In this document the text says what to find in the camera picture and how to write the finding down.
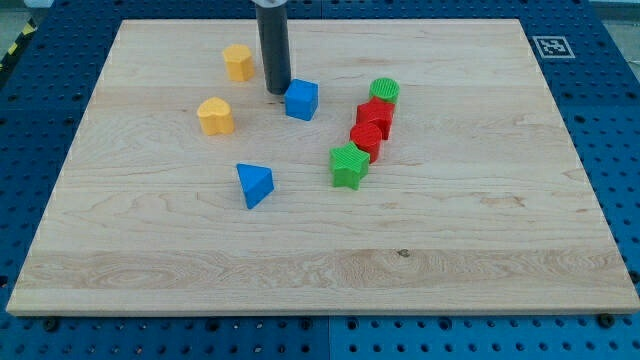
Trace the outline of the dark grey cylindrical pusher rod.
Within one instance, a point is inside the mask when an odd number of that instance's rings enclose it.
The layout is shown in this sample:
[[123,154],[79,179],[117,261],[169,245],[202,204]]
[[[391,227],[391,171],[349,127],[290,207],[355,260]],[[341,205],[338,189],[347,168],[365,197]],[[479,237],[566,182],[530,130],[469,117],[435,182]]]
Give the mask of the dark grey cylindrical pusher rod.
[[286,0],[255,0],[256,20],[269,93],[283,95],[291,82]]

